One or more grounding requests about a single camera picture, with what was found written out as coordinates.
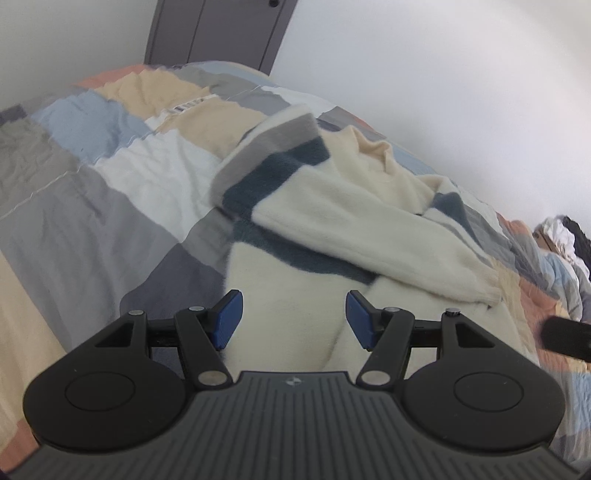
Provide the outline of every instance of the dark blue stripe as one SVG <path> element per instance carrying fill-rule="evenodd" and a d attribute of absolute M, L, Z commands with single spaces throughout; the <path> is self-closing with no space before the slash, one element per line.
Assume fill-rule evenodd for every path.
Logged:
<path fill-rule="evenodd" d="M 239 183 L 227 189 L 222 206 L 250 220 L 256 204 L 281 187 L 300 167 L 318 165 L 329 157 L 330 153 L 320 137 L 291 150 L 272 153 Z"/>
<path fill-rule="evenodd" d="M 340 275 L 365 285 L 369 285 L 377 276 L 344 260 L 302 247 L 245 220 L 234 224 L 234 240 L 260 248 L 278 260 L 306 272 Z"/>
<path fill-rule="evenodd" d="M 22 109 L 22 106 L 15 105 L 0 112 L 0 127 L 5 123 L 14 122 L 20 118 L 25 118 L 27 113 Z"/>
<path fill-rule="evenodd" d="M 447 215 L 449 218 L 454 219 L 462 226 L 468 235 L 472 237 L 476 244 L 482 248 L 482 245 L 478 241 L 476 234 L 474 233 L 474 230 L 472 230 L 472 226 L 468 221 L 466 211 L 464 210 L 464 202 L 462 201 L 462 197 L 460 197 L 458 193 L 436 193 L 433 197 L 431 208 L 435 208 L 441 213 Z"/>

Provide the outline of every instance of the beige patch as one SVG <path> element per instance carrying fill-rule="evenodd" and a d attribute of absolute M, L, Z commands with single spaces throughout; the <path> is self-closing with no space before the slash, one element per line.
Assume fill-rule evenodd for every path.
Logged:
<path fill-rule="evenodd" d="M 219 158 L 225 158 L 251 128 L 266 116 L 235 102 L 211 98 L 180 115 L 170 116 L 158 129 L 177 128 L 181 135 Z"/>
<path fill-rule="evenodd" d="M 434 190 L 396 162 L 389 143 L 367 140 L 354 127 L 321 134 L 333 161 L 318 168 L 333 164 L 340 177 L 406 212 L 423 213 L 433 201 Z"/>
<path fill-rule="evenodd" d="M 509 270 L 498 260 L 489 257 L 493 268 L 499 274 L 499 288 L 507 308 L 513 318 L 519 339 L 531 359 L 537 359 L 534 335 L 531 333 L 527 323 L 525 312 L 521 306 L 521 288 L 519 287 L 519 275 Z"/>
<path fill-rule="evenodd" d="M 109 100 L 123 104 L 129 113 L 143 120 L 158 116 L 162 110 L 210 94 L 208 87 L 201 88 L 185 82 L 165 70 L 130 73 L 96 91 Z"/>
<path fill-rule="evenodd" d="M 29 382 L 64 350 L 0 254 L 0 451 L 17 432 Z"/>

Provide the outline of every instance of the bedroom door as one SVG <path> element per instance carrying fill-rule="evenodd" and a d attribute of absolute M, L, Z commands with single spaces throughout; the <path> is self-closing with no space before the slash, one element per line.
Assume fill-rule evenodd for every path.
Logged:
<path fill-rule="evenodd" d="M 160 0 L 146 63 L 226 60 L 271 71 L 297 0 Z"/>

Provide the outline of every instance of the light blue patch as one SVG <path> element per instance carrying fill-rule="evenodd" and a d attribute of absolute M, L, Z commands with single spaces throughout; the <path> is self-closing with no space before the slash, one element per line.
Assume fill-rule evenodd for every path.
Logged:
<path fill-rule="evenodd" d="M 570 434 L 591 428 L 591 374 L 571 372 L 571 390 L 565 392 L 567 404 L 572 415 Z"/>
<path fill-rule="evenodd" d="M 92 165 L 151 133 L 141 119 L 128 113 L 119 102 L 107 100 L 92 90 L 56 100 L 32 118 L 59 146 Z"/>
<path fill-rule="evenodd" d="M 420 161 L 417 157 L 413 156 L 403 148 L 389 142 L 392 145 L 392 151 L 394 152 L 394 158 L 398 163 L 400 163 L 404 168 L 410 170 L 415 175 L 432 175 L 437 174 L 435 170 L 433 170 L 430 166 L 425 165 L 422 161 Z"/>
<path fill-rule="evenodd" d="M 227 63 L 225 61 L 201 61 L 198 62 L 197 65 L 199 65 L 199 68 L 209 73 L 227 73 L 229 75 L 234 75 L 235 77 L 240 77 L 245 80 L 248 80 L 249 82 L 252 82 L 256 85 L 266 85 L 269 87 L 277 86 L 276 83 L 273 83 L 271 80 L 266 79 L 263 76 L 256 75 L 254 73 L 249 72 L 248 70 L 236 67 L 235 65 L 232 65 L 231 63 Z"/>

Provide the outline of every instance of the white wall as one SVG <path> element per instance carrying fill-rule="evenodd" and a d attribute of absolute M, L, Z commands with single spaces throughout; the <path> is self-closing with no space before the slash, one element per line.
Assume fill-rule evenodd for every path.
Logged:
<path fill-rule="evenodd" d="M 591 233 L 591 2 L 299 0 L 271 73 L 510 219 Z"/>
<path fill-rule="evenodd" d="M 0 0 L 0 109 L 142 63 L 156 0 Z"/>

